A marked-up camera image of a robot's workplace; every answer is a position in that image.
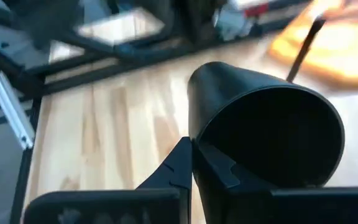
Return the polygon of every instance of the black cone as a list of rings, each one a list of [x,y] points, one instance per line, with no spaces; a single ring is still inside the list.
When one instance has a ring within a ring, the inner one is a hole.
[[[342,121],[317,92],[222,62],[188,84],[189,133],[279,188],[325,184],[344,147]]]

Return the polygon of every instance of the light wood surface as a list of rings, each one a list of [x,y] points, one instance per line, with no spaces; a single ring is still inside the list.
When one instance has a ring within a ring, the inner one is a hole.
[[[150,24],[143,19],[129,15],[119,21],[106,19],[88,25],[83,32],[117,42],[149,29]],[[285,78],[289,67],[266,54],[273,36],[207,50],[45,96],[25,204],[56,190],[136,188],[181,136],[188,135],[186,83],[200,65],[220,60]],[[55,47],[52,60],[74,52],[63,46]],[[81,69],[92,70],[109,63],[104,61]],[[302,74],[295,82],[322,93],[343,118],[345,153],[328,185],[358,185],[358,92],[330,90]],[[192,223],[204,223],[195,184]]]

